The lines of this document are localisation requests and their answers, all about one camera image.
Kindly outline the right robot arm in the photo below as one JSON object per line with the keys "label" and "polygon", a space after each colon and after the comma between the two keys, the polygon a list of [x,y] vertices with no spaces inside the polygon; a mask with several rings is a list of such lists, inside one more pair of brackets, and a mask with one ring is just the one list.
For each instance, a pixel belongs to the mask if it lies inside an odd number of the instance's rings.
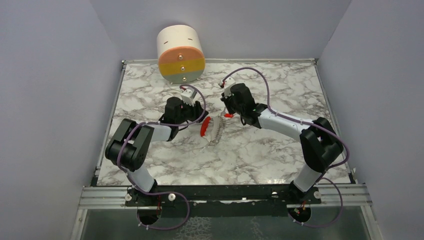
{"label": "right robot arm", "polygon": [[243,125],[271,130],[297,141],[304,165],[289,184],[289,199],[300,204],[310,189],[342,154],[344,146],[330,122],[323,117],[303,121],[291,115],[273,112],[263,103],[256,103],[244,83],[223,83],[221,101],[229,114],[238,114]]}

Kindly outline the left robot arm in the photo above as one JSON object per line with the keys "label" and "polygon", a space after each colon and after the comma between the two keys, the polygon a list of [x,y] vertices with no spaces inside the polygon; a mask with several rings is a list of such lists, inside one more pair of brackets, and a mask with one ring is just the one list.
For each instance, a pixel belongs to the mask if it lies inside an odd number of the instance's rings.
{"label": "left robot arm", "polygon": [[193,105],[178,97],[166,101],[164,113],[157,122],[141,122],[123,119],[105,148],[105,157],[122,170],[131,184],[139,190],[138,199],[144,205],[157,200],[157,181],[144,166],[152,142],[170,142],[180,127],[199,123],[209,112],[199,101]]}

